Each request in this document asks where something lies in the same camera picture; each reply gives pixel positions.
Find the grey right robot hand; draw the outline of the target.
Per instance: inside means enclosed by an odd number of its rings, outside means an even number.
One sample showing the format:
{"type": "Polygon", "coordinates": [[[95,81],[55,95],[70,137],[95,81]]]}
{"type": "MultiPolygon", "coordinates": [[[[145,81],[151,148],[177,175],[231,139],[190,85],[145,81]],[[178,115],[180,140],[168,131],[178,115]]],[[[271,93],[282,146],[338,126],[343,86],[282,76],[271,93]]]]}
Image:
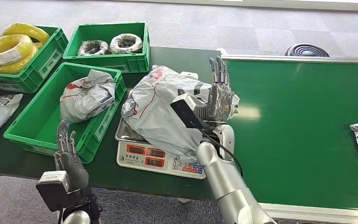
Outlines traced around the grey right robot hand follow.
{"type": "Polygon", "coordinates": [[[227,122],[232,107],[233,91],[227,65],[218,56],[210,58],[212,69],[212,83],[209,89],[207,116],[211,121],[227,122]]]}

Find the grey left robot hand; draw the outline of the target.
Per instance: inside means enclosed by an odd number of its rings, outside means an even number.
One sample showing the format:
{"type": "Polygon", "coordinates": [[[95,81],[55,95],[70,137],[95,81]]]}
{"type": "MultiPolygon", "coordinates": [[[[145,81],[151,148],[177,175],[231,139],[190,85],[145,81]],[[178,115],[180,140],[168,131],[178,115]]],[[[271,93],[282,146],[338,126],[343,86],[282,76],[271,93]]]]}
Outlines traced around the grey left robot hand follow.
{"type": "Polygon", "coordinates": [[[67,172],[70,191],[89,186],[89,174],[77,154],[75,135],[75,131],[69,133],[69,124],[61,120],[57,127],[55,166],[57,170],[67,172]]]}

